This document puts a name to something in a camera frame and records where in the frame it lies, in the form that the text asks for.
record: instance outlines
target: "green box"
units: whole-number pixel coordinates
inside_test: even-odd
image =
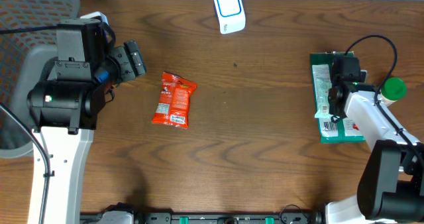
[[[328,66],[328,72],[331,71],[333,65],[334,57],[343,56],[344,52],[324,52],[324,53],[312,53],[310,55],[311,61],[311,75],[312,75],[312,84],[313,84],[313,97],[315,100],[315,108],[318,111],[318,102],[317,102],[317,89],[315,88],[315,80],[317,79],[316,69],[320,69],[320,72],[323,71],[322,68],[326,71]],[[349,52],[348,56],[353,56],[353,52]],[[364,142],[364,137],[354,128],[354,123],[351,119],[345,118],[342,121],[339,121],[337,124],[331,123],[327,118],[318,118],[318,128],[321,135],[321,143],[344,143],[344,142]]]

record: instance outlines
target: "barcode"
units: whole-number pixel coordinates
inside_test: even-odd
[[[321,106],[321,113],[322,114],[328,114],[329,113],[329,107],[328,107],[328,105],[322,105]]]
[[[184,124],[186,121],[185,117],[179,117],[176,115],[171,115],[171,121],[179,124]]]
[[[337,124],[331,121],[329,122],[324,121],[324,129],[325,131],[337,131]]]

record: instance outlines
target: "green clip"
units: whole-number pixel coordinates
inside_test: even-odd
[[[188,224],[188,217],[180,217],[180,224]]]
[[[274,224],[274,218],[273,217],[266,217],[265,218],[265,224]]]

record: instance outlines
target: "white sticker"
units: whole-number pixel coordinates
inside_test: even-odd
[[[317,101],[315,118],[331,118],[328,101],[329,89],[331,88],[329,66],[327,64],[312,65],[312,76],[315,86],[315,100]]]
[[[362,136],[360,131],[355,129],[356,126],[352,119],[344,118],[343,127],[345,129],[345,136]]]
[[[339,131],[337,130],[337,124],[331,122],[331,119],[320,118],[319,127],[321,128],[321,135],[323,137],[337,137]]]
[[[186,118],[177,115],[171,115],[171,121],[178,124],[184,124],[186,122]]]
[[[157,113],[161,113],[165,115],[167,115],[169,111],[170,111],[170,104],[165,104],[165,103],[159,103],[158,108],[156,109]]]

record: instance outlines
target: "blue border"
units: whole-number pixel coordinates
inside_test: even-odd
[[[221,16],[222,17],[230,17],[230,16],[234,16],[234,15],[239,15],[239,14],[241,14],[241,5],[240,5],[240,0],[237,0],[237,2],[238,2],[238,9],[240,10],[238,13],[235,13],[235,14],[232,14],[232,15],[227,15],[227,16],[224,16],[223,14],[222,14],[222,12],[221,12],[221,6],[219,6],[219,0],[217,0],[217,4],[218,4],[218,9],[219,9],[219,13],[221,14]]]

